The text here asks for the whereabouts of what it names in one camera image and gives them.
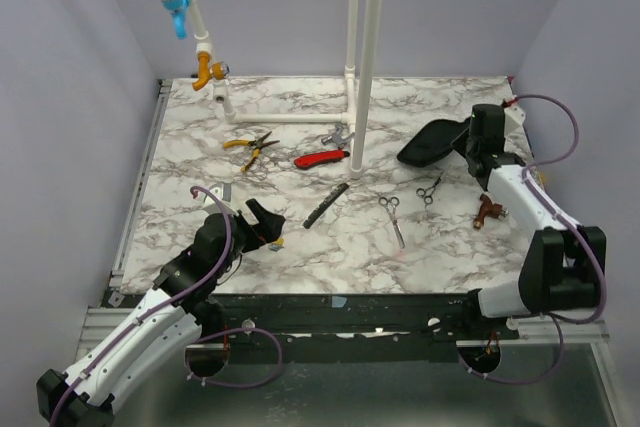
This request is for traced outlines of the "black fabric tool case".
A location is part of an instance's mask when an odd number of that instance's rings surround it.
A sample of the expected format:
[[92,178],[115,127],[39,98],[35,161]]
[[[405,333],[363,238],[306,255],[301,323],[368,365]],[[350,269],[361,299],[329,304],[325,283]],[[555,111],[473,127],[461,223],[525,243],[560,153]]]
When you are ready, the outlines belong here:
[[410,167],[432,165],[453,150],[455,139],[468,129],[470,119],[437,119],[426,124],[397,154],[396,159]]

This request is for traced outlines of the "yellow grey hair clips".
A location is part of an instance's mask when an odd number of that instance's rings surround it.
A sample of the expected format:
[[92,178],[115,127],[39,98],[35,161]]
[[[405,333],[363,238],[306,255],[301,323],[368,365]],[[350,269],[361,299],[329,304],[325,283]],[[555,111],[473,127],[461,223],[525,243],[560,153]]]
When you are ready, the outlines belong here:
[[275,242],[272,242],[269,245],[269,249],[271,251],[274,251],[274,252],[278,252],[279,250],[281,250],[283,248],[284,248],[284,239],[283,238],[280,238],[280,239],[276,240]]

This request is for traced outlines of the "silver hair scissors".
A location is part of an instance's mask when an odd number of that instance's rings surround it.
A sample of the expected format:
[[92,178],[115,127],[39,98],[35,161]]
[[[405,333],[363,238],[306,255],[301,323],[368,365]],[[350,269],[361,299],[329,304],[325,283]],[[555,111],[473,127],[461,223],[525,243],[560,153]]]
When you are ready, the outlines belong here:
[[434,202],[434,194],[442,183],[444,172],[440,172],[438,177],[427,187],[419,187],[416,189],[416,196],[423,202],[424,208],[427,209]]

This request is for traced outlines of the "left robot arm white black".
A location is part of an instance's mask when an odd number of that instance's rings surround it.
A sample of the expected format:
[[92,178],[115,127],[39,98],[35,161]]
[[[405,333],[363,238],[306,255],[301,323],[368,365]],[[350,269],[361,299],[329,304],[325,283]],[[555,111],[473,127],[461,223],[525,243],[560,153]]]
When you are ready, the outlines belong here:
[[36,383],[38,410],[52,426],[110,426],[137,388],[176,352],[225,328],[211,294],[241,255],[276,241],[283,216],[246,202],[256,222],[222,203],[192,243],[167,262],[137,306],[92,351]]

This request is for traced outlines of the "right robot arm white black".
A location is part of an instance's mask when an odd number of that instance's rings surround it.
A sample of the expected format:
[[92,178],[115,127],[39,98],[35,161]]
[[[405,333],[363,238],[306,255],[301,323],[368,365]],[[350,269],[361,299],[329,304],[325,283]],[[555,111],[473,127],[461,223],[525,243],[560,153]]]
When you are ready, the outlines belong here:
[[545,314],[590,323],[607,301],[604,231],[564,212],[534,180],[534,166],[505,150],[506,123],[504,106],[477,104],[467,130],[453,142],[471,176],[506,207],[530,240],[517,280],[468,294],[460,326],[474,339],[493,331],[496,318]]

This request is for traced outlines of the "silver thinning scissors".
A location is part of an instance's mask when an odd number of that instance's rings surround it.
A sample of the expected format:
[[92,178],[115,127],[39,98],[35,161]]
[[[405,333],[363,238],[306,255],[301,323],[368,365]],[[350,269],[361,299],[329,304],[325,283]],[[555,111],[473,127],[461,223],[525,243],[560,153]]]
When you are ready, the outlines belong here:
[[391,221],[395,236],[396,236],[396,240],[398,242],[399,248],[401,250],[405,249],[405,241],[404,241],[404,237],[402,235],[402,232],[400,230],[399,224],[398,224],[398,219],[396,216],[396,211],[397,211],[397,207],[400,205],[400,200],[395,197],[395,196],[391,196],[391,197],[384,197],[381,196],[378,199],[378,203],[386,210],[389,219]]

